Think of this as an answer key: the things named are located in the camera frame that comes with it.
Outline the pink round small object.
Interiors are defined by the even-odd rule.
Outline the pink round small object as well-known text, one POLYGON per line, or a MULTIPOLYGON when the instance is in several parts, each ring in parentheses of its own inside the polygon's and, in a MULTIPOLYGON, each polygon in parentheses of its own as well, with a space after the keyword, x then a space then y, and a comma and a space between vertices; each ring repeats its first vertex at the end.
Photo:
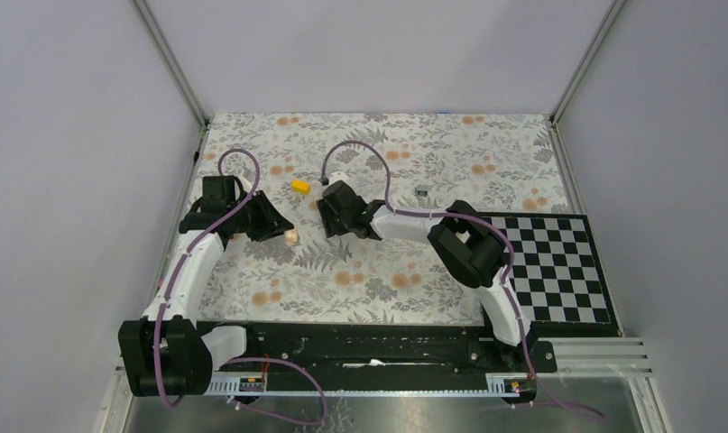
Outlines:
POLYGON ((297 229, 291 229, 284 232, 284 239, 286 244, 295 245, 299 242, 299 231, 297 229))

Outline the small grey metal block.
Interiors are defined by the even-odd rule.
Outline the small grey metal block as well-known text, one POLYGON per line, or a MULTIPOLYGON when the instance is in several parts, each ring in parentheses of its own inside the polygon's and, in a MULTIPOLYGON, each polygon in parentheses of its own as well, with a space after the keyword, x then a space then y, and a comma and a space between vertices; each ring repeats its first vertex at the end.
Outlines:
POLYGON ((426 185, 418 185, 414 189, 414 193, 417 197, 426 198, 429 195, 429 188, 426 185))

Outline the right aluminium frame post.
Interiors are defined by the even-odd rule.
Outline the right aluminium frame post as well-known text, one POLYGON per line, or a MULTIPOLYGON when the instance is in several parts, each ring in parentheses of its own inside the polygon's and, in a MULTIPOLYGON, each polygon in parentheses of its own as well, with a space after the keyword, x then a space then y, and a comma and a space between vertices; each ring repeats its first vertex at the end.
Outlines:
POLYGON ((584 55, 577 64, 576 70, 568 81, 566 89, 556 103, 556 106, 549 117, 549 121, 555 125, 564 118, 568 107, 576 96, 576 93, 585 79, 596 56, 599 54, 605 40, 620 18, 622 11, 628 4, 627 0, 612 0, 604 14, 591 41, 588 43, 584 55))

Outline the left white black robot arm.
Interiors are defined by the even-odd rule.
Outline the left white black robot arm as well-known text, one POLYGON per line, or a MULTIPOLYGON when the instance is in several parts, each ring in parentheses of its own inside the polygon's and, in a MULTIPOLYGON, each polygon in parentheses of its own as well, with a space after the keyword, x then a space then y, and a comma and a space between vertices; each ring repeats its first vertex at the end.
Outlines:
POLYGON ((202 195, 179 224, 169 270, 141 318, 125 321, 118 343, 136 397, 202 395, 228 361, 253 369, 259 344, 244 327, 223 325, 202 334, 198 313, 212 272, 234 235, 255 242, 284 236, 295 226, 254 184, 237 176, 206 176, 202 195))

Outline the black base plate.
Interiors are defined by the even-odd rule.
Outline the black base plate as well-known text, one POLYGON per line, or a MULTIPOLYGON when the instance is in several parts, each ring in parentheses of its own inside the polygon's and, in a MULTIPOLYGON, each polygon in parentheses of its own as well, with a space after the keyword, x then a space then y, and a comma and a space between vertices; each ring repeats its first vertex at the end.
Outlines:
POLYGON ((310 391, 309 373, 326 392, 474 392, 488 374, 527 379, 530 370, 554 373, 550 343, 527 349, 494 340, 489 327, 239 322, 244 363, 229 372, 262 370, 271 392, 310 391))

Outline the yellow small object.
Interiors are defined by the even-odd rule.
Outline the yellow small object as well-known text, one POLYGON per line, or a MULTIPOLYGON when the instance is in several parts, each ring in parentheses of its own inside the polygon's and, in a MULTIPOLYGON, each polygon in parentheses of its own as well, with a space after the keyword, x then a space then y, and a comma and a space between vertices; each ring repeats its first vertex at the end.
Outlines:
POLYGON ((308 195, 311 191, 311 184, 304 180, 294 180, 290 187, 293 191, 303 195, 308 195))

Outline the floral patterned table mat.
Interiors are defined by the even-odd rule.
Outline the floral patterned table mat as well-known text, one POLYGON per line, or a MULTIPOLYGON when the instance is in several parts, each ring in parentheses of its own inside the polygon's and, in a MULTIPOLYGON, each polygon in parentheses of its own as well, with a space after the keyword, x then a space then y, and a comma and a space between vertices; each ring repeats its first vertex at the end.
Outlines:
POLYGON ((257 180, 299 242, 235 235, 199 307, 203 320, 475 326, 482 309, 426 244, 326 238, 323 170, 343 171, 365 200, 479 211, 566 213, 570 206, 543 115, 228 114, 214 116, 196 179, 257 180), (308 195, 290 184, 311 184, 308 195), (414 189, 426 185, 429 195, 414 189))

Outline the left aluminium frame post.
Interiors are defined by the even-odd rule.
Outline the left aluminium frame post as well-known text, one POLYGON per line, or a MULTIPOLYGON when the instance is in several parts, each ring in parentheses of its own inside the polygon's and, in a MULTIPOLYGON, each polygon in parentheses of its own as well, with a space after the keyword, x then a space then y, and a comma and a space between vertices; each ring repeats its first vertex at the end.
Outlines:
POLYGON ((209 125, 209 117, 170 46, 151 5, 146 0, 130 0, 129 3, 135 9, 142 27, 147 32, 162 65, 170 74, 176 89, 179 91, 184 104, 198 125, 198 128, 206 131, 209 125))

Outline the aluminium frame post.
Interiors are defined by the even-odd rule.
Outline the aluminium frame post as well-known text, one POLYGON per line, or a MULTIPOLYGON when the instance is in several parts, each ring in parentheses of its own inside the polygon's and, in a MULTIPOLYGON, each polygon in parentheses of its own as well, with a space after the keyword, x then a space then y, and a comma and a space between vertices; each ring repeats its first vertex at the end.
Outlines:
POLYGON ((179 91, 184 104, 198 125, 198 128, 206 131, 209 125, 209 117, 170 46, 151 5, 146 0, 130 0, 129 3, 135 9, 142 27, 147 32, 162 65, 170 74, 176 89, 179 91))
POLYGON ((556 103, 556 106, 549 117, 549 121, 555 125, 564 118, 568 107, 576 96, 576 93, 585 79, 596 56, 599 54, 605 40, 620 18, 622 11, 628 4, 627 0, 612 0, 604 14, 591 41, 588 43, 584 55, 577 64, 576 70, 568 81, 566 89, 556 103))

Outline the black white checkerboard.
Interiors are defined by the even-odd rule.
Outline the black white checkerboard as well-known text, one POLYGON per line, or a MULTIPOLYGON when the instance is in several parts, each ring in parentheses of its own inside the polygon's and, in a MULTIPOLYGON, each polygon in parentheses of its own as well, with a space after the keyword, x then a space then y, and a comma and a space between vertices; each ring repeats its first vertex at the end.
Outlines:
POLYGON ((622 334, 585 215, 484 213, 515 252, 511 285, 539 337, 622 334))

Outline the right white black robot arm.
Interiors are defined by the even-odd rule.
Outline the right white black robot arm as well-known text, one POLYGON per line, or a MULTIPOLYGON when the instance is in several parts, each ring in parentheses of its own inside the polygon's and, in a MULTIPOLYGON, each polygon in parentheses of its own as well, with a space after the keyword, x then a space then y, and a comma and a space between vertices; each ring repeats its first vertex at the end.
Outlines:
POLYGON ((533 361, 530 321, 511 284, 511 241, 468 203, 457 200, 446 210, 396 208, 384 200, 365 202, 339 180, 328 186, 317 206, 328 237, 353 234, 430 245, 458 283, 476 290, 493 337, 501 343, 502 366, 519 372, 533 361))

